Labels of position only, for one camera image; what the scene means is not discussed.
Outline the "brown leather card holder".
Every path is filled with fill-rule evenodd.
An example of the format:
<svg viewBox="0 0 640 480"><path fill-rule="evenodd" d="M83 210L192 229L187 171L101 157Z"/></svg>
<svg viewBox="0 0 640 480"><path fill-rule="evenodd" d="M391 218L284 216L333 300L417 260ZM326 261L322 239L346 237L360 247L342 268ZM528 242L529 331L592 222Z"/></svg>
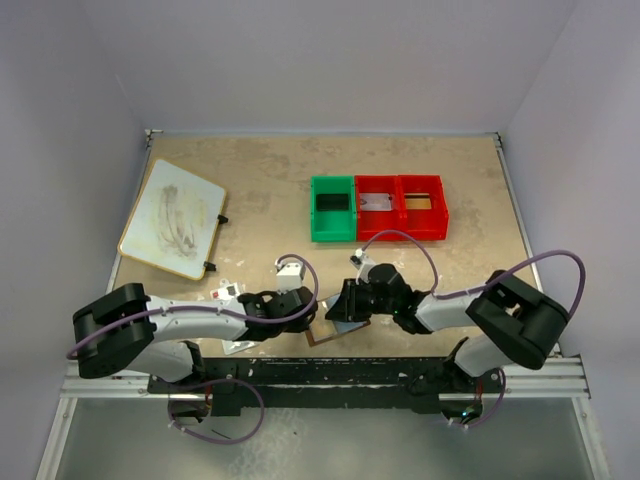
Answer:
<svg viewBox="0 0 640 480"><path fill-rule="evenodd" d="M336 303L338 297L339 295L335 294L318 302L315 317L305 331L307 343L310 347L336 340L371 324L369 320L357 323L327 320L326 314Z"/></svg>

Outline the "white magnetic stripe card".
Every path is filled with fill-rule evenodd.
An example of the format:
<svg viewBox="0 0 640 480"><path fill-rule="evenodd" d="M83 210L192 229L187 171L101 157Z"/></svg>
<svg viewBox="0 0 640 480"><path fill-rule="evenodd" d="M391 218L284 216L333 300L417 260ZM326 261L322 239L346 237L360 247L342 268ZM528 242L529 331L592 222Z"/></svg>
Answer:
<svg viewBox="0 0 640 480"><path fill-rule="evenodd" d="M362 212L389 212L394 210L394 199L389 193L364 192L359 194Z"/></svg>

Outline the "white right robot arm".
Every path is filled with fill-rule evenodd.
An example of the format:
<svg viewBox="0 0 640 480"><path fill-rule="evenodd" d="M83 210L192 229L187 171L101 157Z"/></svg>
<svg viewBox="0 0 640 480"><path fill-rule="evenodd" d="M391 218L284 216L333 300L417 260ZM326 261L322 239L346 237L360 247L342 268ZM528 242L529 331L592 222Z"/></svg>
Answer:
<svg viewBox="0 0 640 480"><path fill-rule="evenodd" d="M346 279L325 318L359 323L373 315L391 316L409 334L477 326L482 333L462 341L444 369L456 391L504 365L541 369L570 320L558 302L504 270L478 293L443 299L411 288L391 264L372 267L365 280Z"/></svg>

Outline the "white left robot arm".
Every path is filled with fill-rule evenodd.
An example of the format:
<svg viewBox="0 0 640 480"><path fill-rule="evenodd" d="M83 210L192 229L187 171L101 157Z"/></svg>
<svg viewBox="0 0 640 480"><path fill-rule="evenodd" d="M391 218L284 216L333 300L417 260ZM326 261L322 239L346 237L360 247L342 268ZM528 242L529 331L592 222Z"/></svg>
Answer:
<svg viewBox="0 0 640 480"><path fill-rule="evenodd" d="M66 357L78 363L84 379L129 369L194 392L206 378L194 339L263 342L303 332L315 317L317 295L316 288L300 286L190 304L129 283L74 313L75 345Z"/></svg>

